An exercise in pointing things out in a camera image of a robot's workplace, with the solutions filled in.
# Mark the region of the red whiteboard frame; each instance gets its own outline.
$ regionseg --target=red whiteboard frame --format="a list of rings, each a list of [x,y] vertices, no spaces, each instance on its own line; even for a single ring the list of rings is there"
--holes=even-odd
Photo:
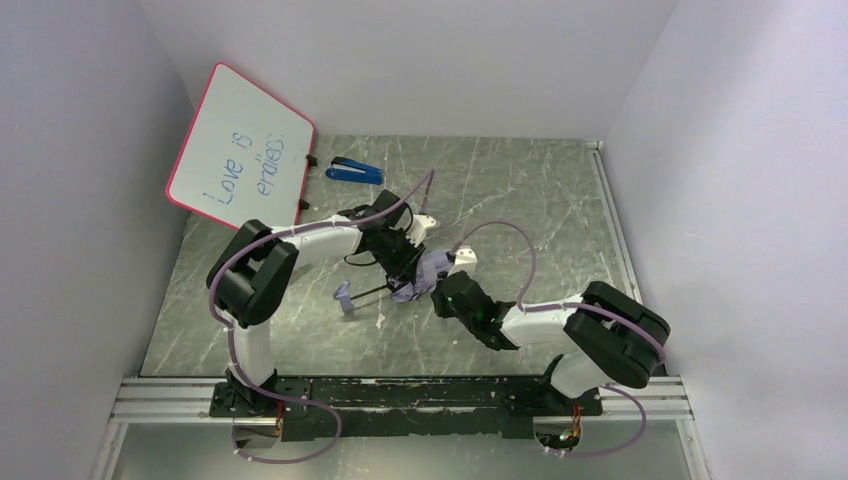
[[[183,152],[185,151],[186,144],[188,144],[188,139],[191,136],[192,130],[194,130],[194,122],[197,121],[197,116],[200,114],[200,110],[203,108],[203,100],[206,99],[206,92],[209,91],[209,85],[212,83],[212,77],[215,75],[215,71],[218,69],[219,66],[224,66],[224,67],[229,68],[230,70],[235,72],[238,76],[240,76],[241,78],[250,82],[251,85],[258,88],[259,90],[262,90],[266,95],[268,95],[269,97],[278,101],[281,105],[288,108],[289,110],[291,110],[292,112],[297,114],[299,117],[301,117],[304,120],[306,120],[307,122],[309,122],[309,124],[312,125],[312,138],[309,139],[309,153],[312,153],[312,149],[315,146],[315,124],[306,115],[300,113],[299,110],[290,106],[286,102],[280,100],[279,97],[277,97],[273,93],[269,92],[268,90],[262,88],[262,86],[260,86],[259,84],[257,84],[253,80],[251,80],[250,78],[246,77],[243,73],[236,70],[235,68],[233,68],[228,63],[218,62],[218,63],[215,64],[214,67],[212,67],[212,72],[209,73],[209,78],[206,80],[206,86],[203,88],[203,95],[200,96],[200,103],[197,105],[197,108],[194,110],[194,116],[191,118],[191,123],[188,126],[188,132],[186,132],[186,136],[185,136],[185,138],[183,138],[183,145],[180,147],[180,153],[179,153],[179,155],[177,155],[177,161],[176,161],[176,163],[174,163],[174,168],[171,169],[171,176],[168,178],[168,184],[165,185],[165,196],[168,197],[168,200],[170,200],[175,205],[179,205],[179,206],[185,208],[186,210],[190,210],[192,212],[203,215],[204,217],[206,217],[210,220],[214,220],[214,221],[220,223],[221,225],[226,225],[230,228],[238,230],[241,227],[241,225],[232,225],[230,223],[227,223],[227,222],[221,220],[220,218],[213,217],[212,215],[209,215],[206,212],[201,212],[200,210],[197,210],[196,208],[192,208],[192,207],[180,202],[179,200],[177,200],[177,199],[175,199],[174,197],[171,196],[171,183],[174,181],[174,176],[177,174],[177,169],[180,166],[180,161],[182,161],[182,159],[183,159]],[[303,192],[306,189],[306,177],[307,177],[308,173],[309,173],[309,162],[306,162],[305,159],[304,159],[303,182],[300,184],[300,194],[299,194],[298,198],[303,198]],[[297,224],[297,222],[299,220],[300,220],[300,205],[297,206],[297,210],[296,210],[296,213],[295,213],[295,216],[294,216],[294,223]]]

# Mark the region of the black mounting plate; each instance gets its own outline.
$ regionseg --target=black mounting plate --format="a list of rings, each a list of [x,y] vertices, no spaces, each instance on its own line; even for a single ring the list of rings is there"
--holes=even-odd
[[[556,405],[543,401],[541,380],[534,375],[278,377],[277,391],[306,395],[335,408],[342,418],[344,437],[500,433],[503,438],[532,439],[534,416],[570,416],[575,402],[562,397]],[[215,386],[209,416],[249,417],[238,405],[224,405],[227,388],[226,383]],[[576,402],[584,417],[603,413],[597,389],[587,391]],[[283,413],[283,441],[314,440],[335,433],[335,418],[326,410],[286,406],[291,410]]]

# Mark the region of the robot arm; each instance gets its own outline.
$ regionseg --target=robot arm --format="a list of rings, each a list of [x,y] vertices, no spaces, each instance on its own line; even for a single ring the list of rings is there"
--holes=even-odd
[[[643,388],[659,363],[658,353],[645,339],[598,313],[583,308],[534,311],[535,305],[524,305],[522,311],[515,302],[493,301],[466,272],[443,279],[431,298],[438,316],[456,317],[493,350],[536,342],[569,344],[574,353],[554,359],[546,372],[550,386],[568,398],[610,382]],[[668,339],[665,320],[604,282],[592,282],[582,295],[554,304],[575,302],[630,320],[660,345]]]
[[[396,195],[384,190],[372,205],[339,212],[324,222],[335,224],[370,217],[399,200]],[[298,268],[326,258],[368,251],[386,271],[387,279],[395,284],[414,278],[418,259],[424,253],[422,242],[427,230],[437,223],[427,215],[412,215],[409,226],[398,229],[397,224],[405,210],[409,210],[406,205],[356,227],[329,226],[271,240],[223,273],[215,295],[216,308],[233,324],[233,348],[239,366],[253,383],[271,389],[276,381],[270,319],[282,303],[291,276]],[[287,228],[290,227],[268,227],[259,220],[245,223],[210,270],[207,287],[236,252]],[[261,412],[273,406],[269,403],[270,399],[246,387],[246,382],[233,366],[227,371],[227,380],[236,393],[253,406],[254,411]]]

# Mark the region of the blue stapler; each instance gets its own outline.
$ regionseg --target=blue stapler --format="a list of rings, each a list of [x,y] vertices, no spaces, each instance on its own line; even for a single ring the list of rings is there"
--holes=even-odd
[[[383,171],[371,165],[365,165],[344,157],[336,157],[330,162],[327,177],[345,182],[383,184]]]

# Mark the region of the whiteboard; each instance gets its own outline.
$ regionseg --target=whiteboard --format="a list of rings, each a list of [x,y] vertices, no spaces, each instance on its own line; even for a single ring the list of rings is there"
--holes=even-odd
[[[230,66],[212,69],[168,198],[234,228],[294,225],[315,127]]]

